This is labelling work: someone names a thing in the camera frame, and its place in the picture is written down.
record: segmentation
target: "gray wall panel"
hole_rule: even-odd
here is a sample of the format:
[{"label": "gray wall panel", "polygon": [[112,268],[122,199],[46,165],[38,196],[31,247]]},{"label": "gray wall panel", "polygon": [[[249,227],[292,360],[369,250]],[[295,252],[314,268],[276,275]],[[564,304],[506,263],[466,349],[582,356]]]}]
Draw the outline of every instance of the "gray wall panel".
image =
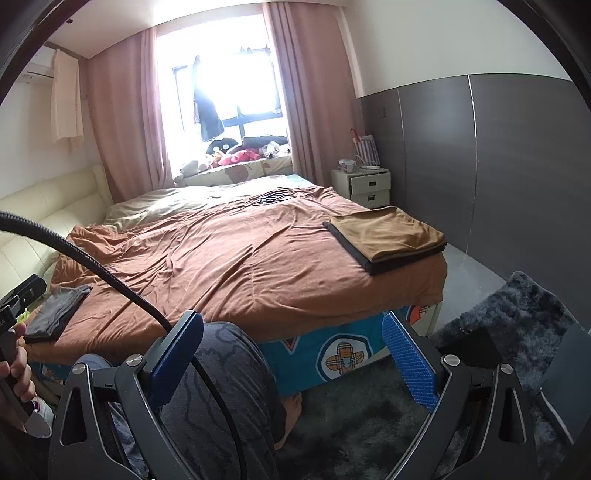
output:
[{"label": "gray wall panel", "polygon": [[[482,74],[470,81],[477,139],[467,77],[361,99],[382,162],[397,172],[395,184],[406,184],[404,208],[502,277],[523,270],[589,327],[591,112],[565,80]],[[399,96],[401,121],[390,115]],[[379,118],[383,108],[387,117]],[[406,168],[386,151],[403,156]]]},{"label": "gray wall panel", "polygon": [[375,138],[379,160],[392,174],[390,203],[406,208],[406,161],[397,90],[386,90],[360,100],[365,128]]},{"label": "gray wall panel", "polygon": [[407,209],[466,248],[470,231],[476,142],[467,77],[398,89],[407,160]]},{"label": "gray wall panel", "polygon": [[475,75],[478,188],[468,254],[523,270],[591,323],[591,112],[566,80]]}]

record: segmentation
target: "foot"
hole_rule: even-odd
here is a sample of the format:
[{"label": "foot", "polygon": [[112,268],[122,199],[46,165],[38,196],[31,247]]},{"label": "foot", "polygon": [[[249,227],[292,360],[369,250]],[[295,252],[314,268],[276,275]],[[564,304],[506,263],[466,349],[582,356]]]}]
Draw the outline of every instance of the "foot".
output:
[{"label": "foot", "polygon": [[287,436],[292,431],[293,427],[296,426],[297,419],[300,418],[301,414],[301,393],[294,393],[289,397],[281,399],[281,403],[285,407],[285,435],[283,438],[275,444],[275,450],[279,450],[283,447]]}]

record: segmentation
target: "gray floor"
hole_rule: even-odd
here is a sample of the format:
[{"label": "gray floor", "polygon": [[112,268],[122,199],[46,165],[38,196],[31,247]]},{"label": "gray floor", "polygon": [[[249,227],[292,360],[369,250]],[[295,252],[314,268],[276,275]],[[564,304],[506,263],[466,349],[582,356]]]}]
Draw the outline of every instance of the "gray floor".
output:
[{"label": "gray floor", "polygon": [[447,279],[435,330],[470,310],[505,284],[505,280],[456,247],[448,245],[443,256],[447,261]]}]

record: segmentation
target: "folded gray towel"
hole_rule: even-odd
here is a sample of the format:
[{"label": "folded gray towel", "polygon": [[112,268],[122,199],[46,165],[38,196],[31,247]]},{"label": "folded gray towel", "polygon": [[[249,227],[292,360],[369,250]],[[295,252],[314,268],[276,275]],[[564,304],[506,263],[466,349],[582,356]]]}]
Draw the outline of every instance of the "folded gray towel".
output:
[{"label": "folded gray towel", "polygon": [[25,342],[57,340],[91,290],[90,285],[76,288],[57,287],[27,325],[27,332],[23,336]]}]

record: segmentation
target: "blue pad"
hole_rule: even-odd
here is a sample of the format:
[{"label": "blue pad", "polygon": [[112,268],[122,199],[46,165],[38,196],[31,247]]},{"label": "blue pad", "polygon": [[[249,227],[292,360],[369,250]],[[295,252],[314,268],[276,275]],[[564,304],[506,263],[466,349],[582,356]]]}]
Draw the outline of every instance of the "blue pad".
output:
[{"label": "blue pad", "polygon": [[146,353],[145,372],[151,374],[148,403],[152,409],[170,402],[203,339],[203,318],[188,310],[170,333]]},{"label": "blue pad", "polygon": [[384,316],[382,336],[414,400],[432,413],[439,401],[435,372],[394,312]]}]

